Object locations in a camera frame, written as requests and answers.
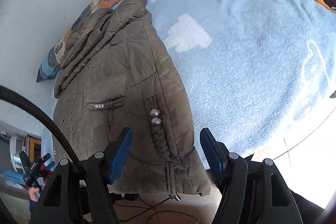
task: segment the silver bead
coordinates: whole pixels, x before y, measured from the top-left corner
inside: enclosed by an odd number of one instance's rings
[[[159,117],[161,115],[161,111],[156,109],[156,108],[153,108],[151,109],[150,113],[149,113],[153,118],[154,117]]]
[[[152,125],[154,125],[154,126],[160,126],[160,125],[162,125],[162,120],[160,118],[154,117],[152,119]]]

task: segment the wire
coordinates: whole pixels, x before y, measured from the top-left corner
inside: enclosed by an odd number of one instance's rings
[[[147,210],[145,210],[145,211],[143,211],[143,212],[141,212],[141,213],[139,213],[139,214],[137,214],[137,215],[135,215],[135,216],[132,216],[132,217],[127,218],[127,219],[119,219],[119,222],[128,222],[128,221],[132,220],[133,218],[136,218],[136,217],[138,217],[139,215],[142,215],[142,214],[144,214],[145,212],[148,212],[149,210],[153,209],[154,207],[156,207],[156,206],[162,204],[163,202],[165,202],[165,201],[167,201],[167,200],[169,200],[169,199],[170,199],[170,198],[166,198],[165,200],[159,202],[158,204],[156,204],[156,205],[154,205],[154,206],[148,208]]]
[[[202,222],[199,219],[195,218],[192,215],[189,215],[189,214],[183,213],[183,212],[173,211],[173,210],[156,212],[156,213],[152,214],[149,218],[147,218],[147,220],[145,222],[143,222],[142,224],[147,224],[149,222],[149,220],[151,220],[155,215],[158,215],[160,213],[176,213],[176,214],[180,214],[180,215],[189,216],[190,218],[192,218],[193,220],[196,221],[195,224],[202,224]]]
[[[140,196],[139,196],[139,199],[142,201],[142,203],[146,204],[148,207],[151,207],[151,205],[149,205],[148,203],[144,202]]]
[[[77,155],[73,151],[71,145],[69,144],[66,137],[63,135],[58,126],[45,114],[39,107],[33,104],[31,101],[25,97],[19,95],[15,91],[12,91],[2,85],[0,85],[0,100],[4,100],[10,104],[13,104],[25,112],[31,114],[33,117],[38,119],[49,131],[54,135],[54,137],[59,141],[61,146],[64,148],[65,152],[69,155],[73,164],[76,166],[80,174],[84,174],[84,168],[81,165]]]
[[[127,205],[121,205],[121,204],[118,204],[118,203],[114,203],[113,205],[117,205],[117,206],[120,206],[120,207],[128,207],[128,208],[141,208],[141,209],[148,209],[146,207],[141,207],[141,206],[127,206]]]
[[[326,121],[326,119],[328,119],[329,118],[329,116],[334,112],[334,110],[336,109],[336,107],[332,110],[332,112],[323,120],[323,122],[322,123],[324,123],[325,121]],[[287,150],[286,152],[284,152],[284,153],[282,153],[280,156],[277,156],[275,159],[273,159],[273,160],[276,160],[277,158],[279,158],[279,157],[281,157],[282,155],[284,155],[284,154],[286,154],[286,153],[288,153],[289,151],[291,151],[294,147],[296,147],[296,146],[298,146],[300,143],[302,143],[305,139],[307,139],[311,134],[313,134],[321,125],[322,125],[322,123],[317,127],[317,128],[315,128],[314,130],[313,130],[313,132],[312,133],[310,133],[307,137],[305,137],[301,142],[299,142],[297,145],[294,145],[291,149],[289,149],[289,150]]]

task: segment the white wall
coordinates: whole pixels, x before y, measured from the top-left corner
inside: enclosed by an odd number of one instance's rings
[[[91,0],[0,0],[0,84],[53,115],[53,80],[36,83],[49,49]],[[43,126],[20,109],[0,101],[0,121],[41,135]]]

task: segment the blue blanket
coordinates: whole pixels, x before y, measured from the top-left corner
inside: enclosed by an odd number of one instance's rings
[[[147,9],[184,82],[206,168],[203,127],[230,151],[249,155],[274,135],[313,130],[310,113],[326,116],[323,101],[336,88],[336,14],[322,5],[148,0]]]

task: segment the puffer jacket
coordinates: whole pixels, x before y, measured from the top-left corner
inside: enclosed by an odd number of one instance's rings
[[[188,97],[146,3],[124,0],[74,28],[55,85],[54,122],[80,160],[131,129],[133,143],[113,184],[120,192],[207,195]],[[152,109],[160,112],[158,125]],[[58,162],[67,155],[53,142]]]

